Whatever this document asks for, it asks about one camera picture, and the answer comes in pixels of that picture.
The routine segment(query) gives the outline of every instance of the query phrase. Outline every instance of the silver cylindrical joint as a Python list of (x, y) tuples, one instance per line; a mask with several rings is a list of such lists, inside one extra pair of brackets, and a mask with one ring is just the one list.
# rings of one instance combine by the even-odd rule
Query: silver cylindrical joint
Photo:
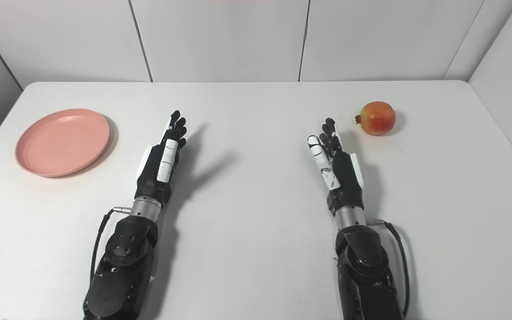
[(161, 209), (161, 203), (154, 198), (149, 196), (139, 196), (134, 200), (130, 216), (142, 216), (157, 222)]
[(335, 211), (335, 221), (337, 221), (337, 228), (339, 230), (349, 227), (350, 225), (366, 225), (366, 219), (364, 218), (362, 209), (354, 205), (345, 205)]

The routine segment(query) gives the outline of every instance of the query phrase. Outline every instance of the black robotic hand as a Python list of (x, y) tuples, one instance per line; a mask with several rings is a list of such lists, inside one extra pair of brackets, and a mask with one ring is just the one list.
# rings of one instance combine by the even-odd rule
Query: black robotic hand
[(343, 151), (333, 119), (327, 118), (322, 129), (307, 143), (329, 188), (327, 203), (339, 229), (335, 251), (343, 319), (402, 320), (388, 255), (364, 217), (357, 156)]
[[(187, 142), (183, 138), (187, 133), (185, 122), (175, 111), (161, 142), (149, 150), (132, 208), (115, 207), (104, 216), (94, 244), (91, 284), (83, 304), (85, 320), (135, 320), (140, 315), (152, 273), (158, 229), (163, 225), (159, 215), (171, 197), (169, 181), (179, 162), (179, 150)], [(114, 211), (129, 216), (116, 224), (94, 272), (100, 236)]]
[(307, 144), (329, 188), (329, 210), (335, 216), (335, 212), (345, 206), (364, 209), (363, 180), (356, 154), (348, 154), (343, 150), (333, 119), (325, 119), (321, 128), (323, 133), (319, 138), (309, 136)]

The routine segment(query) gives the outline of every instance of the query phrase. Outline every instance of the robot finger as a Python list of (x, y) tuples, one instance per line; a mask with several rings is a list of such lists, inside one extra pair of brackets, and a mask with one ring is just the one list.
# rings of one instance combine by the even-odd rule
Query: robot finger
[(181, 140), (179, 140), (179, 145), (177, 146), (177, 150), (181, 150), (181, 148), (183, 148), (186, 143), (187, 143), (187, 139), (181, 138)]
[(185, 133), (187, 133), (187, 127), (183, 126), (181, 128), (179, 128), (179, 137), (180, 138), (183, 138), (183, 136), (185, 135)]
[(333, 173), (333, 166), (331, 165), (331, 161), (329, 161), (323, 146), (321, 146), (319, 138), (317, 138), (317, 136), (309, 136), (307, 138), (307, 146), (309, 146), (309, 151), (311, 151), (315, 164), (319, 168), (321, 177), (323, 178), (323, 181), (325, 181), (329, 190), (341, 187), (341, 183)]
[(182, 128), (185, 126), (185, 123), (187, 123), (187, 119), (181, 118), (181, 119), (177, 120), (177, 122), (175, 123), (175, 127)]

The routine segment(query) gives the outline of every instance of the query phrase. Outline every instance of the pomegranate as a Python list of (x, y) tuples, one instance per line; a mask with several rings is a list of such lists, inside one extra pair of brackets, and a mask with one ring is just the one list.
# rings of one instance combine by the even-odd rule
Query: pomegranate
[(383, 101), (367, 103), (361, 109), (361, 114), (355, 117), (361, 124), (364, 132), (374, 136), (380, 136), (392, 129), (396, 122), (396, 114), (390, 104)]

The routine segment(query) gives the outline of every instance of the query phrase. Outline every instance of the white fingertip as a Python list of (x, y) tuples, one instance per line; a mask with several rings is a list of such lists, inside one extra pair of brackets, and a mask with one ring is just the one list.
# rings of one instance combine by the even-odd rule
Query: white fingertip
[(351, 161), (353, 162), (353, 170), (355, 170), (355, 176), (357, 176), (357, 182), (359, 183), (359, 186), (361, 186), (361, 189), (364, 188), (364, 182), (362, 179), (362, 173), (361, 168), (359, 166), (359, 160), (357, 158), (356, 153), (351, 154)]
[(317, 136), (309, 136), (307, 138), (307, 144), (309, 144), (309, 145), (319, 144), (319, 138), (317, 138)]
[(175, 156), (177, 154), (178, 143), (175, 140), (168, 139), (165, 142), (165, 149), (163, 149), (163, 156), (161, 157), (161, 163), (159, 164), (159, 171), (157, 174), (157, 180), (161, 182), (169, 182), (171, 178), (171, 170), (175, 163)]
[(323, 178), (323, 181), (325, 181), (325, 184), (327, 185), (329, 190), (341, 187), (339, 180), (335, 177), (335, 174), (333, 173), (333, 166), (331, 165), (331, 162), (329, 162), (327, 154), (325, 154), (323, 148), (319, 144), (316, 144), (311, 146), (309, 150), (311, 150), (311, 154), (315, 159), (315, 164), (317, 164), (317, 167), (321, 172), (321, 177)]
[(142, 171), (146, 166), (146, 162), (148, 161), (149, 154), (151, 152), (151, 146), (146, 146), (146, 150), (144, 151), (144, 155), (140, 161), (140, 165), (138, 166), (138, 171), (136, 172), (136, 180), (142, 175)]

